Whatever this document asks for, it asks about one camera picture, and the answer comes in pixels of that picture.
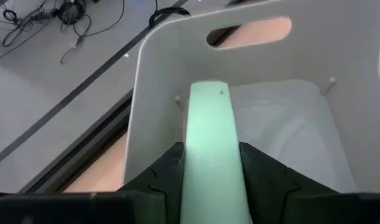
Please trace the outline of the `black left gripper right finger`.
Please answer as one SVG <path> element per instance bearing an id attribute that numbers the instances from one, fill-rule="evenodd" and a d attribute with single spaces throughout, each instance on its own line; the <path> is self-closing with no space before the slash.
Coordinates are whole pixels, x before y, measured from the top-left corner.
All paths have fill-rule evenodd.
<path id="1" fill-rule="evenodd" d="M 341 223 L 337 192 L 287 167 L 252 145 L 239 151 L 254 223 Z"/>

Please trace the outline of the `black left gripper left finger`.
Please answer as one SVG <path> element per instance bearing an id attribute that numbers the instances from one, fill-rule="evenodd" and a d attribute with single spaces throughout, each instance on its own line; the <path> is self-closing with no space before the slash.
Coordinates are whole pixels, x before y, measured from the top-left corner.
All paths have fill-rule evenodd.
<path id="1" fill-rule="evenodd" d="M 180 222 L 184 144 L 176 142 L 118 192 L 124 196 L 123 223 Z"/>

